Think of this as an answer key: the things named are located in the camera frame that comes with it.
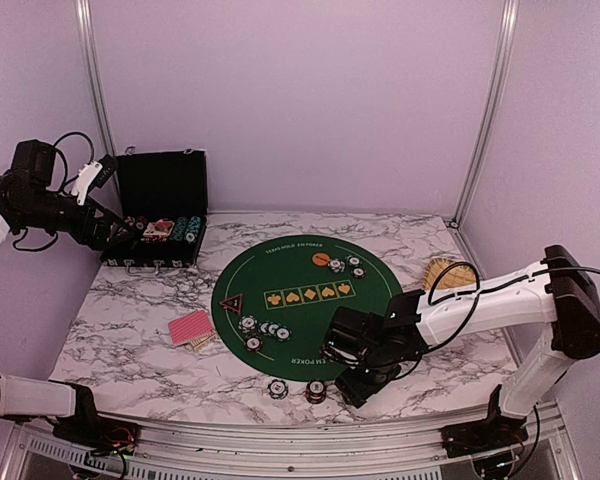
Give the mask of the brown black chip stack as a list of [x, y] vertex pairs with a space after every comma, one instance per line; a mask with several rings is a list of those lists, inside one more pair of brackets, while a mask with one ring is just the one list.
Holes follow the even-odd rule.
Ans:
[[321, 380], [311, 380], [305, 389], [305, 399], [311, 404], [320, 404], [327, 397], [326, 384]]

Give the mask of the orange big blind button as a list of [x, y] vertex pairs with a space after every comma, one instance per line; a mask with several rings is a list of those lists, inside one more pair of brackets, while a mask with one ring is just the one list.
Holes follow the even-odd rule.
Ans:
[[326, 253], [316, 253], [312, 256], [311, 260], [314, 265], [324, 267], [330, 263], [331, 257]]

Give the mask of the red backed card deck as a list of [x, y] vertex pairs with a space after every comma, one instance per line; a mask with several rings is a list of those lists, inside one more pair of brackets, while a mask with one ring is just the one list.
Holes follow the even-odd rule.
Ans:
[[214, 331], [209, 316], [204, 310], [172, 320], [168, 324], [168, 329], [174, 346], [184, 345]]

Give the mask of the teal chips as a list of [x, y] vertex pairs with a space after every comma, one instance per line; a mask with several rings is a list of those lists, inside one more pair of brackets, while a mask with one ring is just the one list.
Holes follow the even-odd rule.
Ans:
[[279, 323], [263, 322], [258, 327], [259, 333], [265, 337], [275, 338], [280, 342], [286, 342], [291, 339], [291, 330]]

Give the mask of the blue white chip stack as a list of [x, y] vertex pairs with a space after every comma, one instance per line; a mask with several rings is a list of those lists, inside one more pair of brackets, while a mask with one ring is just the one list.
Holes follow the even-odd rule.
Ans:
[[273, 379], [267, 386], [268, 394], [272, 399], [284, 399], [288, 395], [288, 386], [285, 381]]

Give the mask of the black red triangle dealer button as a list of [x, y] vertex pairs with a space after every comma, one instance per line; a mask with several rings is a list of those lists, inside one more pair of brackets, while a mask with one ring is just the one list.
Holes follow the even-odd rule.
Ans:
[[244, 296], [242, 293], [228, 297], [219, 302], [219, 305], [228, 312], [235, 313], [237, 315], [242, 314], [243, 310], [243, 299]]

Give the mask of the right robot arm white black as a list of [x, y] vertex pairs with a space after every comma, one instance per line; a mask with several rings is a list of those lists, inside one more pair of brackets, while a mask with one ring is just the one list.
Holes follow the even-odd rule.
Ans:
[[542, 260], [508, 275], [476, 280], [438, 297], [433, 289], [393, 296], [382, 315], [336, 309], [322, 354], [348, 366], [337, 380], [346, 400], [361, 407], [362, 387], [379, 391], [401, 363], [417, 362], [462, 335], [539, 324], [541, 334], [522, 365], [496, 392], [496, 410], [475, 438], [495, 448], [577, 361], [600, 354], [598, 270], [579, 265], [566, 248], [549, 246]]

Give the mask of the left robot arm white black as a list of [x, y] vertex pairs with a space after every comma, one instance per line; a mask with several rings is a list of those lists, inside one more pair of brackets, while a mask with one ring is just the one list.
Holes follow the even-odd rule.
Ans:
[[13, 247], [9, 235], [0, 246], [0, 373], [47, 380], [98, 273], [100, 254], [67, 234], [50, 241], [32, 229]]

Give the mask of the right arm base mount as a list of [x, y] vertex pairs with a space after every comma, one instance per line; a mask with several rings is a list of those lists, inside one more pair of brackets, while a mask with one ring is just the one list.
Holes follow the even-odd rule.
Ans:
[[496, 418], [445, 426], [440, 430], [449, 458], [508, 447], [529, 438], [523, 420]]

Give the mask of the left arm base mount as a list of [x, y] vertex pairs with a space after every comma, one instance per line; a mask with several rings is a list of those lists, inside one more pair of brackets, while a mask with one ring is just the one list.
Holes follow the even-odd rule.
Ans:
[[53, 427], [55, 437], [89, 447], [95, 456], [132, 452], [139, 433], [136, 423], [106, 417], [60, 418]]

